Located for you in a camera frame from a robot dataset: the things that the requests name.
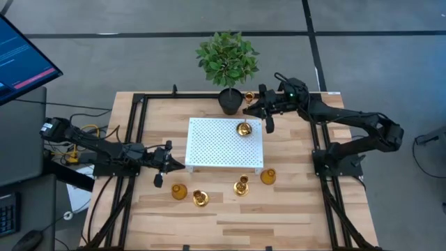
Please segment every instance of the computer mouse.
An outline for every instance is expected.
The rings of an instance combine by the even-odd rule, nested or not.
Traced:
[[[31,230],[15,244],[13,251],[33,251],[42,240],[43,235],[41,231]]]

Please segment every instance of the black plant pot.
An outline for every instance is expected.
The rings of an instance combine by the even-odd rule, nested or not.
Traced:
[[[242,105],[243,94],[234,88],[227,88],[218,95],[218,103],[226,115],[234,115]]]

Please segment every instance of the keyboard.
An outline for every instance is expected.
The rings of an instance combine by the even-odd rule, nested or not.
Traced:
[[[0,195],[0,237],[20,230],[20,194]]]

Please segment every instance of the green leaves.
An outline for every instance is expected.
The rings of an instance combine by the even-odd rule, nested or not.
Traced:
[[[222,77],[220,80],[220,85],[226,86],[226,77]]]
[[[212,80],[216,74],[217,74],[217,72],[206,73],[206,80]]]
[[[218,65],[218,63],[215,63],[215,62],[209,62],[209,66],[214,70],[220,69],[220,66]]]
[[[230,70],[228,72],[228,74],[229,74],[230,77],[238,77],[238,76],[240,76],[240,74],[238,74],[238,72],[236,70]]]
[[[244,84],[247,76],[254,78],[257,68],[256,55],[250,41],[244,41],[241,33],[215,33],[208,42],[200,43],[195,51],[200,59],[198,67],[206,72],[206,80],[213,84],[233,87]]]
[[[204,50],[195,50],[195,52],[197,52],[197,54],[199,56],[206,56],[206,53],[204,52]]]

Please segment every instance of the potted plant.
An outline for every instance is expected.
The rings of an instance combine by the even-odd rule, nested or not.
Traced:
[[[218,95],[218,102],[223,112],[228,115],[236,114],[242,105],[243,95],[234,86],[237,82],[244,84],[249,75],[251,79],[257,68],[256,55],[250,41],[244,41],[241,33],[215,33],[208,42],[200,43],[196,50],[202,67],[206,72],[206,80],[213,84],[227,86]]]

